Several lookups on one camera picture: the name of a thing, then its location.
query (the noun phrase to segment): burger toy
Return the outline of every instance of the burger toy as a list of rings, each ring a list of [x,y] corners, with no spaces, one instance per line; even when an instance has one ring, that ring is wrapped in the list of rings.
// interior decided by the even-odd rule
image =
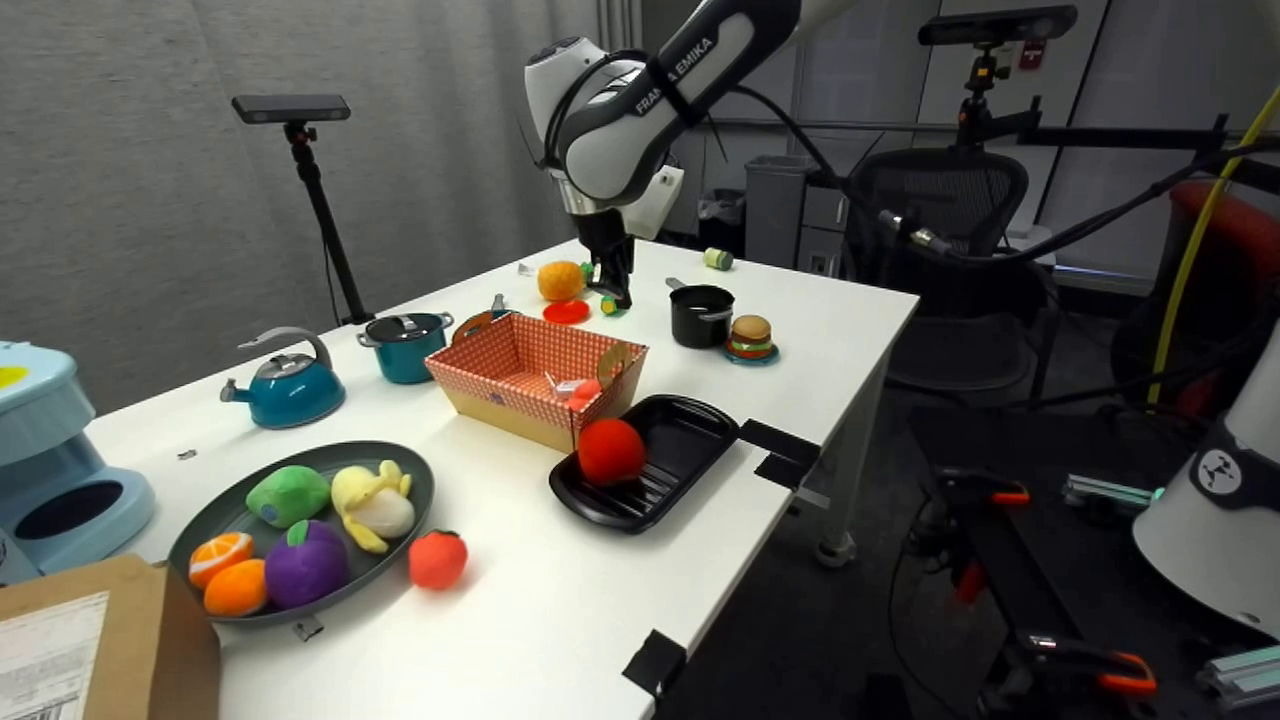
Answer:
[[[733,361],[745,361],[745,363],[764,363],[775,354],[775,342],[774,342],[774,322],[764,315],[738,315],[729,322],[729,347],[726,347]]]

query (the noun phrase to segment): black pole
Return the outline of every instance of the black pole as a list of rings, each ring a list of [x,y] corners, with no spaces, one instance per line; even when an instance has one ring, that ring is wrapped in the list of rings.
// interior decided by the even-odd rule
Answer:
[[[337,285],[343,287],[343,298],[350,298],[350,318],[343,322],[364,322],[372,315],[359,302],[359,287],[356,287],[343,241],[337,237],[337,225],[331,225],[331,211],[330,211],[330,198],[325,198],[320,162],[313,157],[318,126],[307,126],[303,119],[288,119],[284,125],[284,141],[291,147],[295,175],[307,182],[307,194],[313,194],[313,209],[318,209],[318,218],[320,218],[325,253],[331,260]]]

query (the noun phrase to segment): blue cup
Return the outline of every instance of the blue cup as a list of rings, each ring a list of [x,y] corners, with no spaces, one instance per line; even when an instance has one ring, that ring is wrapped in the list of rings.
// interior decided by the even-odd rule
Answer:
[[[450,311],[382,315],[364,322],[359,342],[378,350],[389,385],[431,381],[430,354],[444,347]]]

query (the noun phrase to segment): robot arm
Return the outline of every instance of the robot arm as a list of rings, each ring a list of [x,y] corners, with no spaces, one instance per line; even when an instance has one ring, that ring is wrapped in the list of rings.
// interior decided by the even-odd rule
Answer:
[[[683,125],[845,3],[705,0],[656,56],[606,56],[594,39],[531,56],[528,110],[564,209],[594,215],[636,198]]]

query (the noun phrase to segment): plate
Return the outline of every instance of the plate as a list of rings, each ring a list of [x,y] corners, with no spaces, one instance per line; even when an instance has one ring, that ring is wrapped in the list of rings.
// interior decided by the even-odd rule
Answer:
[[[274,523],[256,519],[249,508],[243,508],[243,497],[263,480],[274,475],[276,467],[284,464],[307,464],[318,467],[320,475],[337,475],[341,467],[350,464],[364,464],[378,471],[382,459],[396,459],[401,471],[412,475],[412,489],[408,489],[408,499],[415,508],[415,519],[412,529],[401,536],[401,541],[389,541],[394,548],[383,557],[368,557],[359,551],[352,541],[350,541],[350,566],[352,566],[352,581],[313,604],[302,604],[302,606],[260,606],[251,616],[213,616],[216,623],[235,623],[235,629],[260,629],[260,623],[284,623],[284,621],[302,621],[302,616],[313,616],[320,606],[331,606],[341,604],[343,597],[352,597],[359,584],[378,581],[383,566],[394,566],[405,548],[421,536],[426,519],[430,519],[430,508],[431,508],[431,492],[438,492],[438,480],[431,480],[431,467],[426,457],[415,457],[412,446],[401,446],[401,443],[378,443],[378,440],[359,440],[359,443],[325,443],[325,446],[307,446],[307,452],[295,452],[295,457],[284,457],[251,475],[243,475],[239,484],[231,484],[227,492],[222,492],[213,502],[205,502],[205,512],[174,541],[174,551],[169,551],[169,566],[175,566],[182,574],[188,571],[188,561],[193,551],[222,536],[222,531],[249,531],[256,541],[256,557],[268,557],[276,544],[284,544],[284,531],[276,531]]]
[[[646,531],[729,452],[738,419],[687,397],[649,397],[623,412],[646,440],[639,484],[594,489],[578,457],[564,457],[549,484],[588,523]]]

